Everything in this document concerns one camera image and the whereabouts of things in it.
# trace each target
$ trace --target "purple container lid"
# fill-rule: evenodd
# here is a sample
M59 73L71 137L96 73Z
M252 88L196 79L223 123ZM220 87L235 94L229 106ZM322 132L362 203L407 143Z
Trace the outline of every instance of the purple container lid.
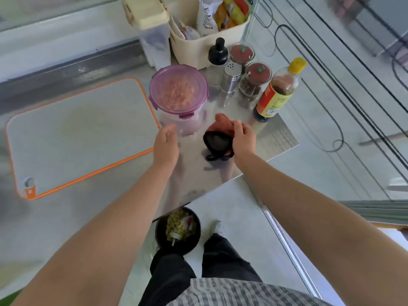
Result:
M155 109L188 119L207 100L209 86L196 68L180 64L166 66L153 75L149 91Z

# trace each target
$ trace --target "pants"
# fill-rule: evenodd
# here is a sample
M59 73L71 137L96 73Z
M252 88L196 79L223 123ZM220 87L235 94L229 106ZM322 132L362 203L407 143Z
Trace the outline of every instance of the pants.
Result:
M190 287L196 278L193 269L179 254L160 249L150 265L150 279L139 306L166 305ZM230 242L213 234L204 244L202 278L229 278L262 282L251 265L242 259Z

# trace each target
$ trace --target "black bottle cap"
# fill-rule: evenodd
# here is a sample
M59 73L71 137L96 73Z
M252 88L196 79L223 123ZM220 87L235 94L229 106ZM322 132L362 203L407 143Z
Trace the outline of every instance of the black bottle cap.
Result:
M228 61L228 49L224 46L225 40L222 37L217 38L215 45L208 51L208 60L214 65L223 65Z

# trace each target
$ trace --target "shoe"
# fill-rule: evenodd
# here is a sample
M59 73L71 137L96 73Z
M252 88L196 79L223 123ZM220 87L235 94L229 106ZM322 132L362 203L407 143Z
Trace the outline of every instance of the shoe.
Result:
M227 238L227 234L225 232L224 226L222 225L222 222L219 220L215 220L214 223L212 224L211 227L211 235L217 233L218 235L221 235L224 238Z

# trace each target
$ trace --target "striped shirt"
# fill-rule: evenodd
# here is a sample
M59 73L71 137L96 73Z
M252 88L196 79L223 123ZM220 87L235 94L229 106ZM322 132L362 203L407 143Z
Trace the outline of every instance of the striped shirt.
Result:
M190 287L167 306L331 306L296 290L224 278L191 279Z

